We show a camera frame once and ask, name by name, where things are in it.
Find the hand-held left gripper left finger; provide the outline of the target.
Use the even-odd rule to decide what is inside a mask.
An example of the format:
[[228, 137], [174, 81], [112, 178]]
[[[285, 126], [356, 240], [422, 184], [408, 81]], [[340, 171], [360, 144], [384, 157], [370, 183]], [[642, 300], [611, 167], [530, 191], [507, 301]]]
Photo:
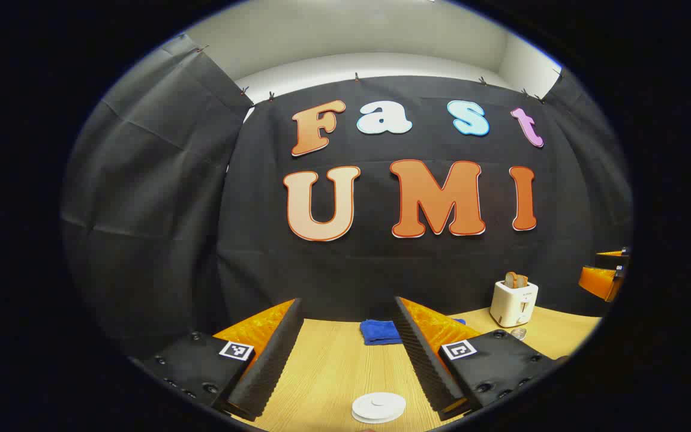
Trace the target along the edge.
[[142, 371], [208, 410], [255, 421], [263, 414], [304, 323], [294, 298], [216, 334], [190, 332], [142, 360]]

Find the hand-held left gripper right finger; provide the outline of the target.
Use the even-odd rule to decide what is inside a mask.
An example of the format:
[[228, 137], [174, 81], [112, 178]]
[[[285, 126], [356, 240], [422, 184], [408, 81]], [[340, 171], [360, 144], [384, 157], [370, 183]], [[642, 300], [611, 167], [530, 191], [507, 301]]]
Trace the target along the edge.
[[560, 365], [505, 330], [482, 333], [414, 301], [395, 303], [401, 344], [442, 421], [515, 395]]

